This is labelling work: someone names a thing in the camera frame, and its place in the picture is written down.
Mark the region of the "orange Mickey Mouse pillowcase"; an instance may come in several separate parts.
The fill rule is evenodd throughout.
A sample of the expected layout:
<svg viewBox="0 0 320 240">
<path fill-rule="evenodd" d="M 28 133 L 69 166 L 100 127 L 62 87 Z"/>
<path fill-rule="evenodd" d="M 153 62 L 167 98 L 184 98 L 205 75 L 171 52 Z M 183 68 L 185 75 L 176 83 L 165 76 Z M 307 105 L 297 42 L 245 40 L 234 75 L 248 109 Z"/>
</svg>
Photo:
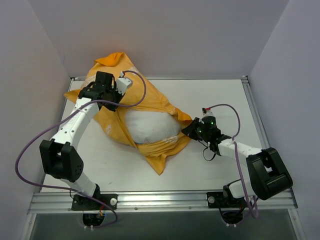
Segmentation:
<svg viewBox="0 0 320 240">
<path fill-rule="evenodd" d="M 115 52 L 107 57 L 96 59 L 82 86 L 86 87 L 94 82 L 97 72 L 111 73 L 118 77 L 122 71 L 133 81 L 132 87 L 121 100 L 121 104 L 125 107 L 118 107 L 115 112 L 103 107 L 94 116 L 94 120 L 109 138 L 138 149 L 153 170 L 161 175 L 165 169 L 166 158 L 176 155 L 190 142 L 190 138 L 181 130 L 192 122 L 192 118 L 172 105 L 168 98 L 138 71 L 124 52 Z M 125 124 L 125 114 L 128 110 L 168 113 L 180 124 L 180 133 L 155 143 L 135 143 Z"/>
</svg>

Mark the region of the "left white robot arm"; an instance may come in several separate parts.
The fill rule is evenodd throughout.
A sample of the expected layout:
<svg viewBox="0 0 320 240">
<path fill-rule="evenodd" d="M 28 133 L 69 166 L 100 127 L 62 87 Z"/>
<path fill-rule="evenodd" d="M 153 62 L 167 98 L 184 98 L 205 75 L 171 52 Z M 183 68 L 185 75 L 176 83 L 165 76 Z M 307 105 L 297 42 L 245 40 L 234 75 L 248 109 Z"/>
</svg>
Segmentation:
<svg viewBox="0 0 320 240">
<path fill-rule="evenodd" d="M 84 162 L 77 152 L 87 126 L 102 107 L 115 111 L 133 81 L 123 74 L 114 79 L 111 73 L 97 72 L 95 81 L 77 93 L 71 117 L 50 139 L 39 146 L 43 170 L 70 188 L 84 193 L 83 204 L 90 210 L 100 206 L 97 185 L 84 173 Z"/>
</svg>

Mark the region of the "white pillow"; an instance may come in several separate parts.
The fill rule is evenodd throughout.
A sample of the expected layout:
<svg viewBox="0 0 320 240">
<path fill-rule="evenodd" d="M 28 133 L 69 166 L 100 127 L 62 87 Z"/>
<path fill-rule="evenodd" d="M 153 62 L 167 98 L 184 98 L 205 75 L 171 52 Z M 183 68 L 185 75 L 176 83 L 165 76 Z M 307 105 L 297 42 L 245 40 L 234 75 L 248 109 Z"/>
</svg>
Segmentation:
<svg viewBox="0 0 320 240">
<path fill-rule="evenodd" d="M 166 112 L 128 110 L 124 121 L 136 144 L 156 143 L 175 137 L 181 131 L 178 121 Z"/>
</svg>

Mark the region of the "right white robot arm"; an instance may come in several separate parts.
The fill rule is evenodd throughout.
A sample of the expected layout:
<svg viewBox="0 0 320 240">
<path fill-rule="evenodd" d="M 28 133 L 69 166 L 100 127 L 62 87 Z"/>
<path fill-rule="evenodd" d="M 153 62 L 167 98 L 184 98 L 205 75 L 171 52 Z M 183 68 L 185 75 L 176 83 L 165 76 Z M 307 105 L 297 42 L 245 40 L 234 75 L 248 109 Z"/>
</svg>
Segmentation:
<svg viewBox="0 0 320 240">
<path fill-rule="evenodd" d="M 293 186 L 292 177 L 275 148 L 260 149 L 235 142 L 221 132 L 214 116 L 196 117 L 182 133 L 205 142 L 217 156 L 245 163 L 248 178 L 241 177 L 223 187 L 222 200 L 227 206 L 234 206 L 245 196 L 267 200 Z"/>
</svg>

